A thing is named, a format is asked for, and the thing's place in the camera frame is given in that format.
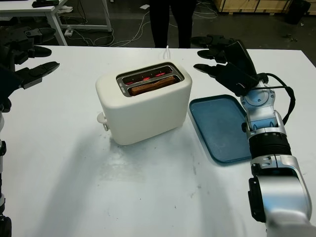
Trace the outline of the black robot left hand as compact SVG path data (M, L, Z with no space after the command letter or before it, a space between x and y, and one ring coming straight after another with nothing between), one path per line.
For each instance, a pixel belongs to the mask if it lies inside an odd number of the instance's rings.
M15 83L14 88L27 89L42 82L42 78L54 72L60 64L52 61L32 69L15 70L16 65L22 65L30 58L48 57L52 51L40 44L54 38L56 33L52 28L23 27L7 29L0 33L0 65L13 75L9 83Z

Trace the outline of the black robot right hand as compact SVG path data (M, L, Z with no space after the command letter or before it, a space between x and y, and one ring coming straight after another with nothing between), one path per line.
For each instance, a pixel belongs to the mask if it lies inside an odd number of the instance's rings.
M243 43L238 39L226 38L221 35L192 37L191 44L202 47L199 57L215 60L216 63L232 63L249 76L257 74L255 66Z

